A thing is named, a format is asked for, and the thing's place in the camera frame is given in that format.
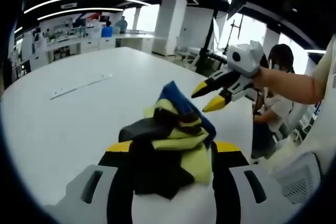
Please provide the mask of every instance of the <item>folded cloth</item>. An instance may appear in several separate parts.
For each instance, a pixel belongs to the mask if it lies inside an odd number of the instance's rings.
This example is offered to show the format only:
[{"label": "folded cloth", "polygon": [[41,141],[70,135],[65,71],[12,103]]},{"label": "folded cloth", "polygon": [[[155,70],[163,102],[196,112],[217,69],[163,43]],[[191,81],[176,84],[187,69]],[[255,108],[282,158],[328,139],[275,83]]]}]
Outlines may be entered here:
[{"label": "folded cloth", "polygon": [[[210,182],[207,149],[215,135],[212,124],[170,82],[156,104],[145,110],[145,119],[124,127],[119,133],[121,146],[112,148],[122,153],[128,146],[124,164],[131,169],[135,194],[172,199],[183,186]],[[113,160],[120,167],[121,157],[125,155],[106,156],[101,165]]]}]

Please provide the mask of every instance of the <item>window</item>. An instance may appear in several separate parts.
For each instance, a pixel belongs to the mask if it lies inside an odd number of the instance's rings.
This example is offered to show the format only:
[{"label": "window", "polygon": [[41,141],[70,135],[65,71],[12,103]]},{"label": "window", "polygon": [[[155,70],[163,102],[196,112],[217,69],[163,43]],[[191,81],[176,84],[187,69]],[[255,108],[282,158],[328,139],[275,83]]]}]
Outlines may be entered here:
[{"label": "window", "polygon": [[[235,22],[235,26],[239,26],[241,22],[242,14],[236,13],[229,20],[225,21],[222,36],[220,38],[219,47],[225,48],[229,39],[231,24]],[[239,28],[235,27],[232,30],[229,45],[234,44],[250,44],[250,40],[258,41],[261,44],[264,43],[267,25],[256,19],[248,16],[243,17],[241,25],[240,36],[238,39]]]},{"label": "window", "polygon": [[155,31],[160,5],[142,6],[140,9],[137,30]]},{"label": "window", "polygon": [[125,9],[123,12],[123,16],[125,16],[125,20],[127,21],[127,28],[129,30],[133,29],[133,22],[134,22],[134,16],[135,16],[135,10],[136,8],[128,8]]},{"label": "window", "polygon": [[308,54],[306,51],[284,34],[280,34],[279,44],[286,44],[292,49],[294,56],[294,72],[297,74],[305,74],[308,63]]}]

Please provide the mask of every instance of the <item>woman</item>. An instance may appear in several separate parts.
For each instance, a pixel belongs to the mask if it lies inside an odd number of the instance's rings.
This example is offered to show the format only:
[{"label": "woman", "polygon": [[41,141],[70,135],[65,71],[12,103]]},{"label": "woman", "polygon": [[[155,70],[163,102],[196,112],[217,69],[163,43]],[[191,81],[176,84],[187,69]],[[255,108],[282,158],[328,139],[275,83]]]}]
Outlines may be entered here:
[{"label": "woman", "polygon": [[[293,53],[285,44],[275,45],[268,60],[272,69],[284,73],[292,71]],[[272,136],[279,130],[292,108],[292,101],[267,89],[259,96],[255,110],[260,109],[260,113],[254,115],[253,119],[252,158],[259,158],[270,152],[275,144]]]}]

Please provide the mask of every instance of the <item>dark pants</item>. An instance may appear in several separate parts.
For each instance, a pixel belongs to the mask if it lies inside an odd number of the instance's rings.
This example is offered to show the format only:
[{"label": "dark pants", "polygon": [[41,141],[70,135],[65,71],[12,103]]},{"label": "dark pants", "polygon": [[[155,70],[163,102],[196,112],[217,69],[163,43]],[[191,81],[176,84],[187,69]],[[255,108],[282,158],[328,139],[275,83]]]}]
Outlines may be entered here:
[{"label": "dark pants", "polygon": [[260,158],[271,152],[275,145],[272,136],[267,123],[253,123],[252,158]]}]

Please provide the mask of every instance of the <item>computer screen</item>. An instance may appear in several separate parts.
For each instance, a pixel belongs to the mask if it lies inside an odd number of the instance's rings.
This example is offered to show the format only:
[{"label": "computer screen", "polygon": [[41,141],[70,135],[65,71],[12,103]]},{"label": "computer screen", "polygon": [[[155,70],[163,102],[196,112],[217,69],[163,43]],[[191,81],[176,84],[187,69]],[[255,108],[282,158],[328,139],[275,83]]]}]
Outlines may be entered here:
[{"label": "computer screen", "polygon": [[110,16],[100,15],[99,22],[107,22],[110,20]]}]

